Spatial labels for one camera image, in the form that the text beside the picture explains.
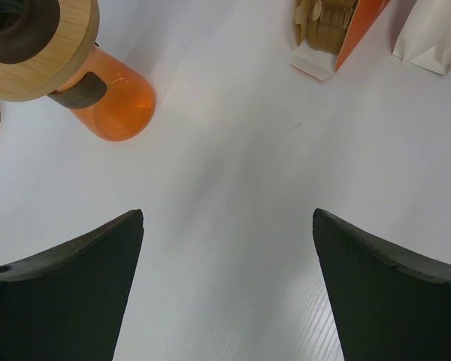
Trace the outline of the orange glass carafe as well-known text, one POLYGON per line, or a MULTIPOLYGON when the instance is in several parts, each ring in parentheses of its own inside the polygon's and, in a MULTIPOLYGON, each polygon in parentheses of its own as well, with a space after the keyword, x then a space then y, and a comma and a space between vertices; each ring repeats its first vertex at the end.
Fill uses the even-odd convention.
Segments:
POLYGON ((79 70, 48 97, 107 141, 125 141, 139 134, 156 107, 150 83, 97 45, 79 70))

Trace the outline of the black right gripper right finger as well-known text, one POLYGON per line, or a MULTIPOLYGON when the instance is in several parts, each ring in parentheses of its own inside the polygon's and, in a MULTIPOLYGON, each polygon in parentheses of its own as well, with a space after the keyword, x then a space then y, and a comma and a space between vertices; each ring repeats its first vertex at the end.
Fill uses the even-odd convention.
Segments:
POLYGON ((323 210, 313 241, 346 360, 451 360, 451 265, 323 210))

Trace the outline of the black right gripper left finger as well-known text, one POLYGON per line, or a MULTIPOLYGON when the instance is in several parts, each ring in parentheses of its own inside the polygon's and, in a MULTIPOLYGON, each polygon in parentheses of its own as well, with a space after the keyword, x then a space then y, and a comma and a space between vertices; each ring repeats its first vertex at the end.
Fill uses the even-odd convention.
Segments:
POLYGON ((131 210, 0 265, 0 360, 111 360, 144 237, 131 210))

